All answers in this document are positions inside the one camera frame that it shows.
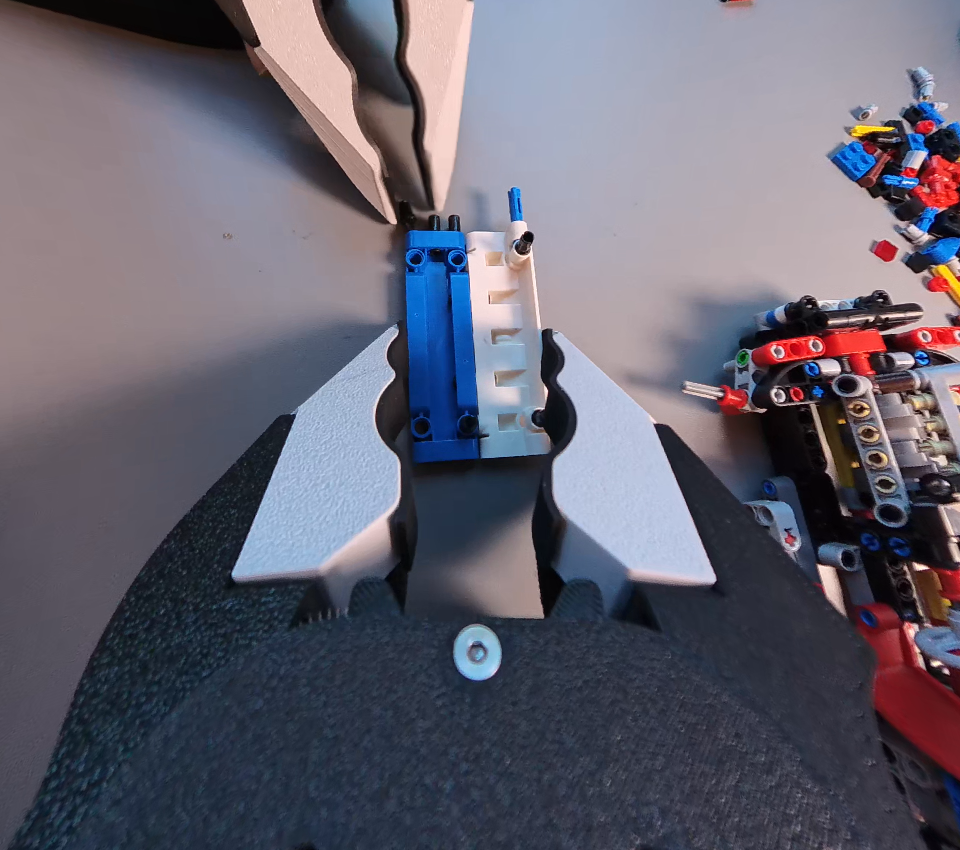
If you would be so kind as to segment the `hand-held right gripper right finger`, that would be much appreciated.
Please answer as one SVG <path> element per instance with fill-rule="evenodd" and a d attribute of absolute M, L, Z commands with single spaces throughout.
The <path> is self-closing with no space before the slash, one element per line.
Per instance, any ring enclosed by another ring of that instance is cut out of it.
<path fill-rule="evenodd" d="M 564 335 L 544 330 L 552 449 L 534 507 L 544 615 L 572 580 L 620 616 L 639 582 L 710 587 L 714 569 L 652 417 Z"/>

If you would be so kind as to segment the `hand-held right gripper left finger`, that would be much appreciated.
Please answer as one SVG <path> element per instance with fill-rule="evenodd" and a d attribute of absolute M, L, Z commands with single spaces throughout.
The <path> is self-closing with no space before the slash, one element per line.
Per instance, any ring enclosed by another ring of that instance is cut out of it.
<path fill-rule="evenodd" d="M 402 463 L 377 418 L 395 382 L 388 352 L 399 333 L 382 333 L 294 412 L 235 583 L 312 581 L 328 607 L 345 611 L 357 581 L 385 579 L 401 562 L 391 520 Z"/>

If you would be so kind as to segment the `blue lego panel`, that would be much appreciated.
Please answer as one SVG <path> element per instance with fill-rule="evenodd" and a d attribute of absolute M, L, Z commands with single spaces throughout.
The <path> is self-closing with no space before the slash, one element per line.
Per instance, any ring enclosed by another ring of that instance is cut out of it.
<path fill-rule="evenodd" d="M 465 235 L 407 235 L 406 333 L 416 463 L 479 456 L 474 330 Z"/>

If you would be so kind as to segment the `white lego panel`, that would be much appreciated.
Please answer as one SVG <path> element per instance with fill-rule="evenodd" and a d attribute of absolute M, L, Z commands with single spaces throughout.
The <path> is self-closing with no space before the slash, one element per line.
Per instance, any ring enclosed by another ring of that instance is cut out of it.
<path fill-rule="evenodd" d="M 512 251 L 524 231 L 524 221 L 510 221 L 506 232 L 466 234 L 482 459 L 550 450 L 529 419 L 546 406 L 546 387 L 533 249 L 525 258 Z"/>

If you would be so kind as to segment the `partly built lego truck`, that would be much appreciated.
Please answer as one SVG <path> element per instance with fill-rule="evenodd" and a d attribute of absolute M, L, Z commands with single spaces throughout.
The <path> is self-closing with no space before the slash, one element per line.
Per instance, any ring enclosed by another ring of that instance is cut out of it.
<path fill-rule="evenodd" d="M 958 848 L 958 327 L 876 291 L 757 315 L 724 369 L 685 381 L 758 414 L 774 476 L 749 503 L 872 647 L 894 784 L 931 848 Z"/>

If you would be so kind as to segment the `pile of mixed lego pieces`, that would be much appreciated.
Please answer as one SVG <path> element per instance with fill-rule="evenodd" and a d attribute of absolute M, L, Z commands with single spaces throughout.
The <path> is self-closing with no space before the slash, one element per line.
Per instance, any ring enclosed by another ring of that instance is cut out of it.
<path fill-rule="evenodd" d="M 906 72 L 911 101 L 882 121 L 875 104 L 852 109 L 846 141 L 829 153 L 844 177 L 891 218 L 896 257 L 930 292 L 959 304 L 959 124 L 936 99 L 925 67 Z"/>

